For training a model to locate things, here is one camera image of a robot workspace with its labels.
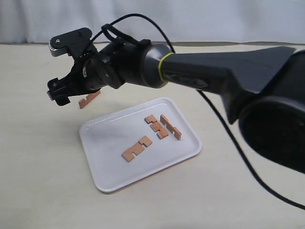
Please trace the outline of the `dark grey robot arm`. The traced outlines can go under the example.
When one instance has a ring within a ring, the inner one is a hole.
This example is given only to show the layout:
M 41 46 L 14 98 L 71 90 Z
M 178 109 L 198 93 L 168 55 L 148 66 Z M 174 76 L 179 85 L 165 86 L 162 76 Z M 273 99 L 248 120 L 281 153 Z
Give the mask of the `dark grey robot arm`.
M 305 171 L 305 53 L 279 46 L 247 52 L 172 53 L 148 40 L 111 42 L 76 59 L 70 73 L 48 82 L 58 105 L 69 97 L 125 83 L 161 88 L 175 83 L 221 97 L 230 124 L 239 123 L 259 155 Z

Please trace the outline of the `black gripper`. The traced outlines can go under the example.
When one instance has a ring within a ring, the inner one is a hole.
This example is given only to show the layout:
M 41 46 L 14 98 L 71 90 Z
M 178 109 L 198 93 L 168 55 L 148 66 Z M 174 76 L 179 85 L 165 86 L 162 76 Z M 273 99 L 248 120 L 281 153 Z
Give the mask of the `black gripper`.
M 71 90 L 74 94 L 90 94 L 105 86 L 118 89 L 125 83 L 146 86 L 141 76 L 141 64 L 147 50 L 146 42 L 111 42 L 75 63 L 69 78 L 49 80 L 47 95 L 58 106 L 65 106 L 71 102 Z

